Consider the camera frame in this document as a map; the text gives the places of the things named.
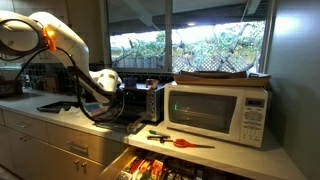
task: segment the orange light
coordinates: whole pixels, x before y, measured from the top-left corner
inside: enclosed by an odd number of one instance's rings
[[[54,41],[54,35],[55,35],[54,31],[48,30],[48,27],[45,26],[43,28],[43,35],[46,37],[46,40],[47,40],[47,43],[48,43],[48,46],[49,46],[49,50],[51,50],[51,51],[57,50],[56,44],[55,44],[55,41]]]

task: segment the window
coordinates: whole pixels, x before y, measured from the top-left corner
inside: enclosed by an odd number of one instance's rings
[[[261,72],[268,0],[107,3],[107,51],[117,71]]]

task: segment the white microwave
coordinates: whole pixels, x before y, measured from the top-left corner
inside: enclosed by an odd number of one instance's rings
[[[167,128],[261,147],[268,92],[259,87],[165,85]]]

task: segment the kitchen counter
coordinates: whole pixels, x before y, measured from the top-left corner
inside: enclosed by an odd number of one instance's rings
[[[128,135],[96,127],[93,121],[81,113],[59,115],[36,109],[62,100],[76,101],[76,98],[25,89],[22,96],[1,98],[0,108],[253,179],[306,179],[268,130],[264,135],[262,148],[258,149],[169,130],[163,122],[159,125],[146,125],[139,133]],[[215,148],[177,148],[172,143],[161,144],[159,141],[147,140],[150,129],[170,134],[173,139],[184,138],[192,143]]]

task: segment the robotic arm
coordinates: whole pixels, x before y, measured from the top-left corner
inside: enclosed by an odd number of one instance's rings
[[[98,102],[112,101],[117,85],[121,83],[118,74],[112,69],[89,71],[87,45],[62,21],[46,12],[26,17],[0,10],[0,53],[23,57],[43,48],[49,48],[69,73],[77,72],[82,87]]]

